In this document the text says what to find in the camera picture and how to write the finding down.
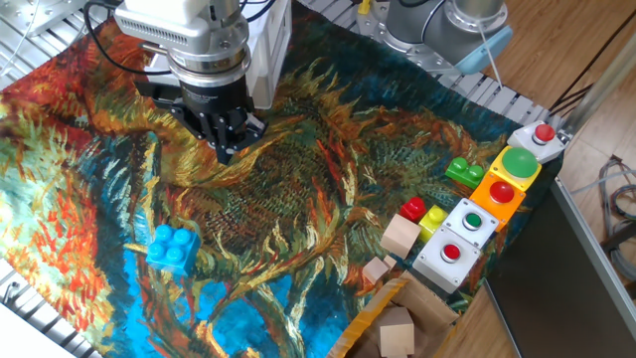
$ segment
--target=black panel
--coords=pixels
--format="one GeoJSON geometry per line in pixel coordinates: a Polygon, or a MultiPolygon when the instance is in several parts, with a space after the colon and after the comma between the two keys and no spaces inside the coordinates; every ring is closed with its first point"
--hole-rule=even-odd
{"type": "Polygon", "coordinates": [[[567,220],[573,212],[556,195],[553,185],[488,279],[515,342],[525,358],[636,357],[636,340],[567,220]]]}

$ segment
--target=wooden cube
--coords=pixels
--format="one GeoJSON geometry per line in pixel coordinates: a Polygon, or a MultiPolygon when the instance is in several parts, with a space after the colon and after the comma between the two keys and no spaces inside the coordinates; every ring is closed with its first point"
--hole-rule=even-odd
{"type": "Polygon", "coordinates": [[[406,259],[420,231],[421,227],[418,224],[414,224],[400,215],[395,215],[382,236],[380,246],[400,258],[406,259]]]}
{"type": "Polygon", "coordinates": [[[378,258],[374,258],[365,267],[362,269],[362,274],[372,283],[376,284],[378,279],[382,278],[387,272],[389,268],[383,263],[382,260],[378,258]]]}
{"type": "Polygon", "coordinates": [[[390,255],[387,255],[384,259],[385,265],[387,266],[387,268],[389,268],[389,270],[394,269],[394,267],[396,266],[396,264],[398,263],[396,261],[396,259],[392,258],[390,255]]]}
{"type": "Polygon", "coordinates": [[[415,328],[404,307],[385,308],[378,317],[380,355],[399,357],[415,353],[415,328]]]}

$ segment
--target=blue lego brick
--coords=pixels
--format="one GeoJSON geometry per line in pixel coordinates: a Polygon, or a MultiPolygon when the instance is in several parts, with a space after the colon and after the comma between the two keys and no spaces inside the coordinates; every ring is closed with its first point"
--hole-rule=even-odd
{"type": "Polygon", "coordinates": [[[155,241],[148,247],[146,262],[155,269],[188,275],[200,247],[201,239],[197,234],[162,225],[155,230],[155,241]]]}

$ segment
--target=tapestry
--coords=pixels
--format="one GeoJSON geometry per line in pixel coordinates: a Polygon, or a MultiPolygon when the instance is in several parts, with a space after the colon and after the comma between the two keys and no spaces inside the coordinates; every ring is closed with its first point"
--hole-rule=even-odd
{"type": "MultiPolygon", "coordinates": [[[[229,166],[89,38],[0,94],[0,256],[104,357],[324,357],[382,286],[362,268],[388,253],[400,206],[451,211],[472,190],[444,176],[450,161],[487,169],[519,127],[373,40],[292,14],[273,107],[257,113],[269,128],[229,166]],[[162,224],[199,234],[189,276],[146,264],[162,224]]],[[[149,62],[113,21],[96,32],[117,62],[149,62]]],[[[468,307],[544,189],[451,308],[468,307]]]]}

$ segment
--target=red lego brick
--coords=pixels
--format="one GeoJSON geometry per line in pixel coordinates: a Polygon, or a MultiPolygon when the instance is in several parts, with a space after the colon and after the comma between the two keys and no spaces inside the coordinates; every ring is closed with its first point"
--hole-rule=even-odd
{"type": "Polygon", "coordinates": [[[424,201],[415,197],[410,198],[408,203],[404,204],[399,210],[399,215],[405,219],[409,219],[414,223],[419,223],[421,218],[426,214],[426,206],[424,201]]]}

